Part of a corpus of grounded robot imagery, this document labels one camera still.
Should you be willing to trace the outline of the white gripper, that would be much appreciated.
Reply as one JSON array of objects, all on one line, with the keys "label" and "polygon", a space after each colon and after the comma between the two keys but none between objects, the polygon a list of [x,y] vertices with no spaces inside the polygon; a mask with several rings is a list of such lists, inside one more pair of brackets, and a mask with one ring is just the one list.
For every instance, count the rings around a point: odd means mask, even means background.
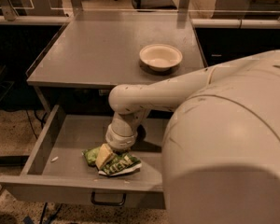
[{"label": "white gripper", "polygon": [[137,138],[137,133],[132,136],[121,136],[113,131],[111,126],[108,126],[104,143],[100,146],[98,156],[96,158],[96,167],[101,170],[115,155],[115,151],[123,151],[134,145]]}]

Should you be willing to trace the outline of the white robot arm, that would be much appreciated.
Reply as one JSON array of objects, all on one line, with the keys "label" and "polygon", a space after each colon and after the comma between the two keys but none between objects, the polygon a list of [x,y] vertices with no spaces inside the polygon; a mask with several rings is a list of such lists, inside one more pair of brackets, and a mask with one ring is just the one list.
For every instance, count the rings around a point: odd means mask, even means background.
[{"label": "white robot arm", "polygon": [[172,112],[162,141],[171,224],[280,224],[280,50],[151,85],[118,85],[106,133],[131,147],[146,112]]}]

